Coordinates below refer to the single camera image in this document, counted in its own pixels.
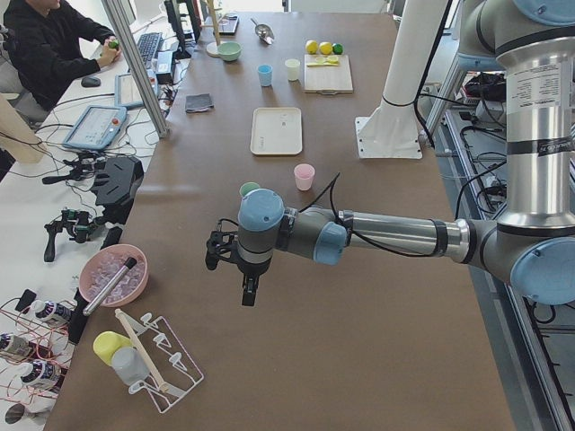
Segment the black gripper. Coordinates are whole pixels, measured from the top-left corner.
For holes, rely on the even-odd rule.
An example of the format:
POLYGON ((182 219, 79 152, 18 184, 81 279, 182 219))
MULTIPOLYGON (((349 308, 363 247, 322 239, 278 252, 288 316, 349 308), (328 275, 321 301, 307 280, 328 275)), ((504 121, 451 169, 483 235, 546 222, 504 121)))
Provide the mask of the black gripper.
POLYGON ((240 254, 236 256, 236 266, 243 273, 242 306, 254 306, 259 277, 268 271, 272 255, 267 253, 257 257, 255 261, 245 259, 240 254))

